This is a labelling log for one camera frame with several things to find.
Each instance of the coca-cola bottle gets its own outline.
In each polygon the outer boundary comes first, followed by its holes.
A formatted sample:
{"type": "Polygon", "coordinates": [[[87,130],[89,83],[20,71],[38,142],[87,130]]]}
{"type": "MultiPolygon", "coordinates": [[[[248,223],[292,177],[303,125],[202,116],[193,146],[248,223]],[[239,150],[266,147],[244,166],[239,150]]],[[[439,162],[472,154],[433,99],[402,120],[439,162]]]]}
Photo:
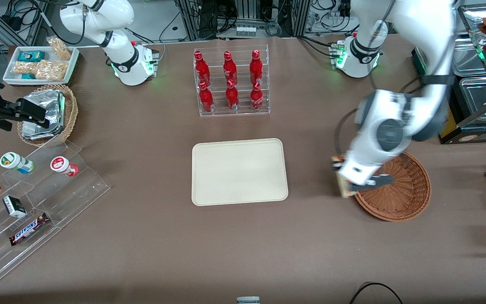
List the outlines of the coca-cola bottle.
{"type": "Polygon", "coordinates": [[[208,89],[205,81],[200,81],[198,85],[200,87],[200,102],[202,103],[202,109],[205,112],[213,112],[215,110],[215,104],[213,103],[213,94],[208,89]]]}
{"type": "Polygon", "coordinates": [[[251,110],[254,111],[259,111],[262,109],[262,97],[264,94],[262,93],[262,90],[260,89],[260,83],[254,83],[252,87],[252,92],[251,92],[251,110]]]}
{"type": "Polygon", "coordinates": [[[239,96],[238,90],[235,88],[235,84],[233,80],[228,80],[226,83],[228,88],[226,89],[226,100],[228,100],[228,108],[230,110],[237,110],[239,109],[239,96]]]}
{"type": "Polygon", "coordinates": [[[209,72],[209,66],[206,60],[204,60],[204,56],[202,52],[196,51],[194,52],[194,59],[196,59],[196,71],[198,73],[198,79],[206,83],[206,86],[211,85],[211,74],[209,72]]]}
{"type": "Polygon", "coordinates": [[[260,60],[260,51],[252,51],[251,60],[251,84],[254,85],[257,81],[262,83],[262,60],[260,60]]]}
{"type": "Polygon", "coordinates": [[[232,60],[232,53],[230,51],[224,52],[224,76],[226,81],[233,80],[234,85],[238,84],[238,72],[235,68],[235,62],[232,60]]]}

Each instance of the acrylic display stand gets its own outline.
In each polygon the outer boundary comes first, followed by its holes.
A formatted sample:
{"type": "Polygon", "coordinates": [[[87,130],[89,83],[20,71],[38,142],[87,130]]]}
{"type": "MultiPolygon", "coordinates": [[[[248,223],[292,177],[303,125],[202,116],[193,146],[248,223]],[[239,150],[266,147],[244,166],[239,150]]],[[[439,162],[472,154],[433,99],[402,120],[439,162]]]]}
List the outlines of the acrylic display stand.
{"type": "Polygon", "coordinates": [[[270,100],[270,53],[268,45],[262,46],[230,46],[225,48],[203,48],[194,49],[195,51],[201,51],[204,60],[209,65],[211,74],[211,86],[210,90],[213,94],[213,102],[215,104],[215,110],[213,112],[205,112],[202,109],[200,102],[200,88],[198,84],[200,80],[195,69],[196,60],[194,60],[194,80],[196,82],[196,95],[198,100],[198,110],[200,116],[233,116],[233,115],[248,115],[248,114],[269,114],[271,112],[271,100],[270,100]],[[252,51],[260,51],[260,59],[262,60],[262,93],[263,105],[260,111],[253,111],[251,109],[251,72],[249,66],[252,60],[252,51]],[[224,77],[224,52],[232,52],[232,58],[237,66],[238,84],[236,86],[239,93],[239,109],[236,111],[228,108],[228,102],[226,100],[226,78],[224,77]]]}
{"type": "Polygon", "coordinates": [[[0,279],[110,189],[97,172],[87,167],[78,154],[80,150],[69,141],[47,142],[26,157],[35,164],[31,173],[7,170],[0,176],[3,190],[0,193],[0,279]],[[77,164],[78,174],[68,177],[52,171],[50,162],[56,156],[64,156],[77,164]],[[19,198],[27,215],[20,219],[9,216],[3,203],[6,195],[19,198]],[[43,212],[51,221],[11,246],[8,238],[43,212]]]}

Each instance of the robotic arm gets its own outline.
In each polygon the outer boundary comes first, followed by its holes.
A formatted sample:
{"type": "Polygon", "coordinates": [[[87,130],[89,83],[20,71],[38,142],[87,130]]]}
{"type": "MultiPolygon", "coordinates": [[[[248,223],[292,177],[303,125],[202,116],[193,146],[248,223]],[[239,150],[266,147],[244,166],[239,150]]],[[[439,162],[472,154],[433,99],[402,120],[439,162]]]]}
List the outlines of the robotic arm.
{"type": "Polygon", "coordinates": [[[139,85],[154,76],[156,61],[152,51],[133,45],[122,31],[135,18],[127,0],[78,0],[62,7],[59,16],[69,31],[84,35],[106,52],[124,84],[139,85]]]}
{"type": "Polygon", "coordinates": [[[418,46],[428,58],[421,97],[376,90],[361,102],[355,123],[359,132],[351,142],[339,173],[352,185],[376,185],[373,174],[384,162],[403,152],[411,140],[436,136],[446,120],[444,97],[453,56],[454,18],[450,0],[352,0],[359,17],[356,37],[339,44],[336,68],[351,77],[365,77],[378,60],[387,35],[381,19],[395,24],[400,35],[418,46]]]}

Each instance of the aluminum foil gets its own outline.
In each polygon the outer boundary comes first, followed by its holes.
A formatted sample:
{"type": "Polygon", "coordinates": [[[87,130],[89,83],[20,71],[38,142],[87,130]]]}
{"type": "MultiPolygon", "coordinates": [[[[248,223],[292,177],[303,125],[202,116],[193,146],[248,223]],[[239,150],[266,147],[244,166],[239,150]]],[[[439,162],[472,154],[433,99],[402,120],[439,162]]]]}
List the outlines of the aluminum foil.
{"type": "Polygon", "coordinates": [[[39,127],[32,122],[24,122],[22,136],[27,140],[40,140],[58,135],[64,129],[65,96],[59,90],[43,90],[33,92],[25,99],[46,110],[46,119],[50,122],[48,128],[39,127]]]}

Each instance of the brown table surface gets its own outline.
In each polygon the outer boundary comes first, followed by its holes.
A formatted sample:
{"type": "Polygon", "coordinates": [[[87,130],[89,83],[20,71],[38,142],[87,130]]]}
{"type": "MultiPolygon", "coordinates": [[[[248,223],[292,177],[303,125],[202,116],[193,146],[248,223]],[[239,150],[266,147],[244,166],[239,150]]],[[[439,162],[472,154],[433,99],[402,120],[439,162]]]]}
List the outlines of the brown table surface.
{"type": "MultiPolygon", "coordinates": [[[[412,47],[392,35],[383,50],[376,83],[399,90],[415,75],[412,47]]],[[[372,92],[369,80],[332,71],[301,41],[171,44],[158,77],[137,87],[114,77],[101,49],[81,53],[70,140],[113,188],[0,281],[0,303],[229,304],[256,295],[263,304],[347,304],[367,281],[390,285],[405,303],[486,300],[486,144],[412,143],[432,200],[416,219],[386,223],[338,198],[330,170],[336,123],[372,92]],[[271,114],[200,118],[193,49],[262,43],[271,114]],[[191,202],[195,144],[271,137],[284,145],[285,201],[191,202]]],[[[14,101],[31,91],[1,94],[14,101]]],[[[344,149],[354,135],[347,123],[344,149]]],[[[0,130],[0,156],[8,150],[33,147],[0,130]]],[[[372,287],[356,301],[370,302],[396,300],[372,287]]]]}

